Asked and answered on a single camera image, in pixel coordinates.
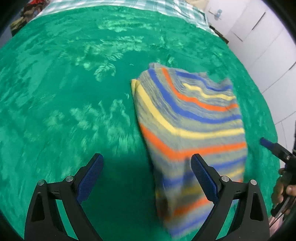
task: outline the blue stripe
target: blue stripe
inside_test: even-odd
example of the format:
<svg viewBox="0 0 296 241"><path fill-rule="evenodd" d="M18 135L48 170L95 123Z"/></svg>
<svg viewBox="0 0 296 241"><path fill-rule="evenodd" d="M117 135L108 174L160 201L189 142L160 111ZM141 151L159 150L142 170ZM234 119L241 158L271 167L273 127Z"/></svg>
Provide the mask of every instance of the blue stripe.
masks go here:
<svg viewBox="0 0 296 241"><path fill-rule="evenodd" d="M232 86L231 85L226 85L223 86L221 88L214 88L211 86L207 85L207 82L205 81L204 78L201 78L198 75L195 74L191 74L191 73L185 73L185 72L180 72L176 70L176 75L180 76L180 77L184 77L184 78L188 78L188 79L194 79L194 80L200 80L201 82L203 82L203 84L205 85L205 87L209 90L214 90L214 91L226 91L228 89L232 90Z"/></svg>
<svg viewBox="0 0 296 241"><path fill-rule="evenodd" d="M197 226L199 223L204 223L204 221L207 219L208 215L210 214L210 211L203 213L201 216L199 216L197 219L194 219L188 223L185 223L183 226L180 226L176 229L169 229L169 233L171 236L177 236L180 235L182 232L184 232L186 229L193 228L194 226Z"/></svg>
<svg viewBox="0 0 296 241"><path fill-rule="evenodd" d="M213 168L215 168L216 170L224 169L224 168L227 168L227 167L235 166L238 163L245 162L246 159L247 159L247 157L243 156L241 158L238 158L238 159L235 159L235 160L232 160L232 161L229 161L229 162L215 164L215 165L213 165ZM182 177L177 177L177 178L174 178L174 179L163 178L162 179L162 185L165 188L167 188L167 187L171 188L171 187L174 187L176 185L181 185L184 182L186 182L187 180L192 179L193 177L195 178L195 175L194 175L193 171L190 171L190 172L185 173L185 175L182 176Z"/></svg>
<svg viewBox="0 0 296 241"><path fill-rule="evenodd" d="M219 123L225 123L228 121L234 121L234 120L238 120L241 119L242 116L241 115L231 115L229 117L225 117L222 119L208 119L208 118L204 118L201 116L198 116L190 111L184 110L181 107L179 107L174 99L171 97L170 93L163 87L163 85L160 83L159 79L157 78L156 72L154 69L149 69L148 73L150 74L151 79L153 80L153 82L155 83L156 87L159 89L159 91L161 92L164 100L171 106L171 108L173 109L173 111L183 117L189 118L189 119L193 119L202 123L208 123L208 124L219 124Z"/></svg>

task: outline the bed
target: bed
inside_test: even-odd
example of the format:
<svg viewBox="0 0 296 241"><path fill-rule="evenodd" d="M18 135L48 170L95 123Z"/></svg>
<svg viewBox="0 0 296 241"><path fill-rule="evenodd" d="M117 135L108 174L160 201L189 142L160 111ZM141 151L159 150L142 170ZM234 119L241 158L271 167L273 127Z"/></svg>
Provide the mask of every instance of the bed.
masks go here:
<svg viewBox="0 0 296 241"><path fill-rule="evenodd" d="M201 10L176 0L54 1L0 59L0 208L21 236L38 180L61 181L101 153L104 170L82 207L102 239L171 240L156 215L130 88L151 62L232 81L248 145L244 179L257 180L270 211L279 162L259 145L277 141L270 111Z"/></svg>

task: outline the finger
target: finger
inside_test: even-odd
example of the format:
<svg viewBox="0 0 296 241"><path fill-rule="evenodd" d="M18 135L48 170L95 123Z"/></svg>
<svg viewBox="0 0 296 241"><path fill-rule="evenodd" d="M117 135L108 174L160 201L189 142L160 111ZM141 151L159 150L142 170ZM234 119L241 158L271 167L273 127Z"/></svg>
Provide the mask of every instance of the finger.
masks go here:
<svg viewBox="0 0 296 241"><path fill-rule="evenodd" d="M285 170L284 168L281 168L281 169L279 170L279 174L282 175L284 170Z"/></svg>
<svg viewBox="0 0 296 241"><path fill-rule="evenodd" d="M284 191L284 185L282 183L281 177L278 178L276 181L276 185L274 186L274 193L278 196L279 194L282 194Z"/></svg>
<svg viewBox="0 0 296 241"><path fill-rule="evenodd" d="M291 212L291 209L288 209L284 214L285 214L285 215L289 215L290 212Z"/></svg>
<svg viewBox="0 0 296 241"><path fill-rule="evenodd" d="M296 185L287 186L286 193L290 196L296 196Z"/></svg>
<svg viewBox="0 0 296 241"><path fill-rule="evenodd" d="M273 193L271 195L271 200L274 205L277 205L284 200L284 197L283 197L283 195L277 195L276 193Z"/></svg>

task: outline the cabinet door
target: cabinet door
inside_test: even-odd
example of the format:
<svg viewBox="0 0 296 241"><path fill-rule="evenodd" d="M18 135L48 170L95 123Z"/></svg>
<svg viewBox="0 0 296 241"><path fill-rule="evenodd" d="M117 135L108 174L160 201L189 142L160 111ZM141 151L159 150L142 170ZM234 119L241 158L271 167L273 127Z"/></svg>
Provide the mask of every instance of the cabinet door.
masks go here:
<svg viewBox="0 0 296 241"><path fill-rule="evenodd" d="M226 38L229 48L248 70L279 36L283 28L283 24L272 10L267 9L264 17L244 41L240 41L232 31Z"/></svg>
<svg viewBox="0 0 296 241"><path fill-rule="evenodd" d="M281 34L248 69L249 75L264 92L280 79L296 61L296 47L288 31Z"/></svg>
<svg viewBox="0 0 296 241"><path fill-rule="evenodd" d="M265 14L267 6L261 0L252 0L236 21L231 31L242 41Z"/></svg>

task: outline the red cloth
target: red cloth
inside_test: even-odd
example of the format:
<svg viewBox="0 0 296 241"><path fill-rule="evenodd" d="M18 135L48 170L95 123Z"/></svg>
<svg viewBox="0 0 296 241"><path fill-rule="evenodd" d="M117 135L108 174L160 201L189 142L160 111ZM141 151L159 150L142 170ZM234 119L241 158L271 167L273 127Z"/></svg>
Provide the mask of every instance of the red cloth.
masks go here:
<svg viewBox="0 0 296 241"><path fill-rule="evenodd" d="M29 2L29 4L40 4L43 2L45 2L45 0L33 0L33 1Z"/></svg>

